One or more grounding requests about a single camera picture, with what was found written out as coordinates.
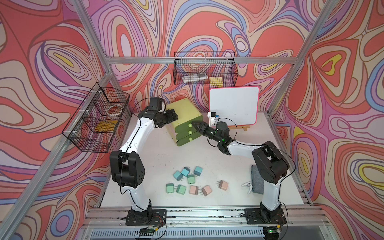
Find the yellow green drawer cabinet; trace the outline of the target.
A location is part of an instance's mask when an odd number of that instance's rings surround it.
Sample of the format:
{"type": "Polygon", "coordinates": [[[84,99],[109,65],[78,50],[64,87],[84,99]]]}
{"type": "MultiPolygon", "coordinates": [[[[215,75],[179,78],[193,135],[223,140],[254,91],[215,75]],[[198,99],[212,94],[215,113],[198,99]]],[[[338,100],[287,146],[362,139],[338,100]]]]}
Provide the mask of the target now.
{"type": "Polygon", "coordinates": [[[167,129],[178,147],[185,145],[201,136],[193,127],[193,122],[202,122],[203,115],[187,98],[167,105],[166,110],[174,110],[178,119],[167,125],[167,129]]]}

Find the blue plug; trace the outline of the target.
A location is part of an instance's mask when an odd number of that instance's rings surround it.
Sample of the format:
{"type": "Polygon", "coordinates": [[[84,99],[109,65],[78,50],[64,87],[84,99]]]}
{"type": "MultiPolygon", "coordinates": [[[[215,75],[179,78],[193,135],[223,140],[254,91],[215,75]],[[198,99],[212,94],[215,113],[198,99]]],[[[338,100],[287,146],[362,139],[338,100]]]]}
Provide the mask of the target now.
{"type": "Polygon", "coordinates": [[[180,181],[184,175],[180,172],[180,171],[176,171],[174,174],[173,174],[173,177],[177,180],[177,181],[180,181]]]}
{"type": "Polygon", "coordinates": [[[189,167],[184,167],[181,171],[181,174],[185,177],[187,177],[190,174],[191,170],[189,167]]]}
{"type": "Polygon", "coordinates": [[[194,169],[194,175],[201,176],[202,171],[203,171],[203,168],[201,168],[199,166],[196,166],[195,169],[194,169]]]}

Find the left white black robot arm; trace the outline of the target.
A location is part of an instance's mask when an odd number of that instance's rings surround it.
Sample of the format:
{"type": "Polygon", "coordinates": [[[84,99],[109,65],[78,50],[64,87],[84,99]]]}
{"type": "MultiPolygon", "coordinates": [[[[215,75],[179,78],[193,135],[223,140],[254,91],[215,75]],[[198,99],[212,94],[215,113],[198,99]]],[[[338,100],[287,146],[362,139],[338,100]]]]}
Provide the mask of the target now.
{"type": "Polygon", "coordinates": [[[121,194],[128,194],[130,197],[130,217],[149,220],[153,216],[151,200],[140,187],[145,177],[145,167],[139,153],[155,128],[162,128],[177,119],[178,115],[173,109],[165,112],[142,111],[126,143],[110,154],[112,179],[119,185],[121,194]]]}

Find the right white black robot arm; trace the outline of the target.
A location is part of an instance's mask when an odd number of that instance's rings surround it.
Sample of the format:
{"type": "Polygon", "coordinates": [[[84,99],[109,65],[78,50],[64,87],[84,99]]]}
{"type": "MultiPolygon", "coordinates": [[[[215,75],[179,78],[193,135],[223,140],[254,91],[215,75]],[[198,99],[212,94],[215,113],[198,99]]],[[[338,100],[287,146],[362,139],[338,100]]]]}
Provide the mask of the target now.
{"type": "Polygon", "coordinates": [[[225,122],[218,122],[215,128],[208,123],[192,122],[199,134],[217,142],[217,148],[228,156],[242,156],[253,159],[264,181],[263,199],[260,203],[261,221],[272,223],[273,218],[282,215],[280,202],[281,182],[287,176],[289,162],[274,143],[241,143],[230,136],[230,129],[225,122]]]}

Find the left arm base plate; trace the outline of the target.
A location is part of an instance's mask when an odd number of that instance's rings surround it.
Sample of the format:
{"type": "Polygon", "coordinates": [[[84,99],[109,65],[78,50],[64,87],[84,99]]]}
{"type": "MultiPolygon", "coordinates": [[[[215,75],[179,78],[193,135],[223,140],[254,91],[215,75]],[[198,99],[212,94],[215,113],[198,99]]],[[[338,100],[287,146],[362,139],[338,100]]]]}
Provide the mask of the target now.
{"type": "Polygon", "coordinates": [[[126,226],[155,226],[162,227],[166,225],[167,210],[151,210],[138,212],[129,210],[128,215],[121,220],[126,221],[126,226]]]}

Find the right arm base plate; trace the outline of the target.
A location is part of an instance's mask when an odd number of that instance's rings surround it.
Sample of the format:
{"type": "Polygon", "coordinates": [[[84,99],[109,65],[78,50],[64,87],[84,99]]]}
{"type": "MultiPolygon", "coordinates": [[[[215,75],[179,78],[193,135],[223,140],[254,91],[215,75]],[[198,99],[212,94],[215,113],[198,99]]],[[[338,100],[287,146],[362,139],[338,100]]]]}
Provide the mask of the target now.
{"type": "Polygon", "coordinates": [[[248,225],[285,225],[287,223],[286,215],[282,208],[274,211],[268,209],[244,209],[244,215],[248,225]]]}

